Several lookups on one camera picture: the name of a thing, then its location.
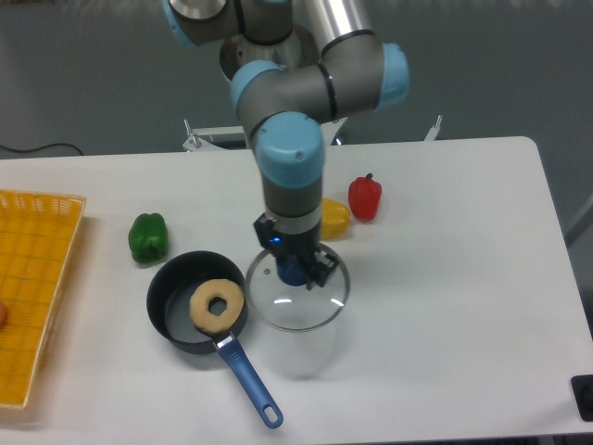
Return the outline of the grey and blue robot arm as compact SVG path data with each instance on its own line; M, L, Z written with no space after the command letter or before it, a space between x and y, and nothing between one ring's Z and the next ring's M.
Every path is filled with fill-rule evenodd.
M324 286L339 260L320 244L322 125L403 100L410 88L404 52L376 37L358 1L307 2L319 55L306 64L298 61L289 1L167 1L163 8L172 31L189 44L243 44L231 99L261 176L259 243L284 283Z

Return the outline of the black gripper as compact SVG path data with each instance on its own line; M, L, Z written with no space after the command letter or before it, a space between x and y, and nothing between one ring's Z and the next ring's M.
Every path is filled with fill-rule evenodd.
M268 250L279 264L295 261L306 275L307 290L317 284L325 284L338 266L338 258L320 250L321 224L289 234L280 229L280 222L261 214L254 222L254 229L260 245Z

